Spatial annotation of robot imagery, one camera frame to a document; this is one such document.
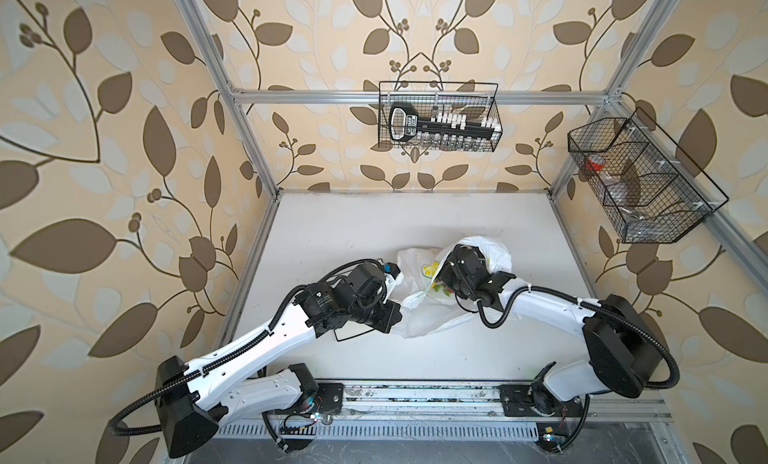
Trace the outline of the white plastic bag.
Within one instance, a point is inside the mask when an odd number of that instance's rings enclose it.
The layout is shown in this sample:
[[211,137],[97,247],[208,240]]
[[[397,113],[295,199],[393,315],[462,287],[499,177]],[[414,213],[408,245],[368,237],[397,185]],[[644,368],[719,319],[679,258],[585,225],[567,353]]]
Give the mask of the white plastic bag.
[[446,331],[475,316],[486,327],[498,328],[511,316],[516,296],[527,289],[512,273],[506,246],[481,236],[442,250],[405,249],[396,264],[402,276],[391,298],[401,305],[402,320],[392,332],[403,338]]

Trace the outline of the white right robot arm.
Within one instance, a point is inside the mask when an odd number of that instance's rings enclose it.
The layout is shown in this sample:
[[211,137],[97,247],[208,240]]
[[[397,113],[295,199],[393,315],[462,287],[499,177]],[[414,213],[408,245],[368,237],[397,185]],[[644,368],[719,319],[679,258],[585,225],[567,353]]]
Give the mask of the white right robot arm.
[[542,416],[577,398],[615,393],[634,399],[647,389],[672,389],[680,381],[670,350],[618,295],[584,299],[533,285],[510,272],[491,270],[489,257],[468,244],[450,250],[435,280],[454,294],[457,303],[474,303],[488,329],[500,328],[517,314],[564,331],[585,345],[585,357],[545,365],[519,398],[521,405]]

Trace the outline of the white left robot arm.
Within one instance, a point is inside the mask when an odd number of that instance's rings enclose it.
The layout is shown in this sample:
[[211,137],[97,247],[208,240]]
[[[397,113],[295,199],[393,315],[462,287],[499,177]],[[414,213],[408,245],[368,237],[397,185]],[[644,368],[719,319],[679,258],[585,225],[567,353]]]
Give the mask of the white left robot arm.
[[317,385],[304,364],[272,377],[258,371],[323,335],[356,323],[389,333],[402,315],[390,296],[403,274],[394,263],[359,259],[288,292],[273,317],[200,358],[164,361],[156,388],[112,417],[118,437],[160,433],[170,457],[186,456],[219,428],[250,413],[312,407]]

